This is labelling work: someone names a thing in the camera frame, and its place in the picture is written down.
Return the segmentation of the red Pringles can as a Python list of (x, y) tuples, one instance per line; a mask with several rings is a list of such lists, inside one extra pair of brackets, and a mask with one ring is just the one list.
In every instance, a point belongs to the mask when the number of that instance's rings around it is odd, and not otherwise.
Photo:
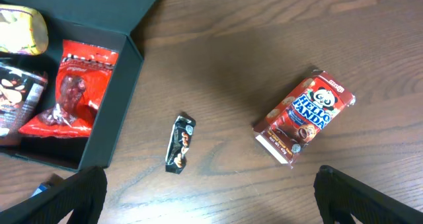
[(46, 73), (1, 63), (1, 145), (18, 145), (19, 129), (29, 121), (48, 84)]

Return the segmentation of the dark green box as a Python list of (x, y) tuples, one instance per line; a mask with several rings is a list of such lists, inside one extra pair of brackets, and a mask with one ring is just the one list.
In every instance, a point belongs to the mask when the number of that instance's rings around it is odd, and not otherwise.
[(1, 153), (107, 167), (143, 59), (131, 32), (156, 0), (1, 0)]

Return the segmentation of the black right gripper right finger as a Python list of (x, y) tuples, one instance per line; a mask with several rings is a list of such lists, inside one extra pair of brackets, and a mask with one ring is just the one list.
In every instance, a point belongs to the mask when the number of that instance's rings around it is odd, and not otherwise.
[(422, 212), (323, 165), (313, 184), (324, 223), (421, 223)]

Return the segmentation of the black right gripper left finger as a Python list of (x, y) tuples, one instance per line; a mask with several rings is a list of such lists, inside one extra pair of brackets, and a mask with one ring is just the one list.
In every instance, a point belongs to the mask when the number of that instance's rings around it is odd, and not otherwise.
[(1, 212), (2, 224), (98, 223), (107, 193), (107, 178), (101, 167), (88, 167), (56, 186)]

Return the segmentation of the yellow snack cup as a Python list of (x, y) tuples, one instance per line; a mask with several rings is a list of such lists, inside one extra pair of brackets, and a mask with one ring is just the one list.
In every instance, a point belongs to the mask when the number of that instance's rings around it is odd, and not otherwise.
[(36, 9), (1, 4), (1, 52), (37, 56), (48, 44), (46, 21)]

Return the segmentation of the red snack bag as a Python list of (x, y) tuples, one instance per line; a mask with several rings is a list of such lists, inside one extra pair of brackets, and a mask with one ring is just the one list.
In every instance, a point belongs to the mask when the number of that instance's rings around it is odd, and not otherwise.
[(56, 103), (19, 132), (35, 137), (90, 136), (118, 57), (113, 50), (64, 40), (56, 76)]

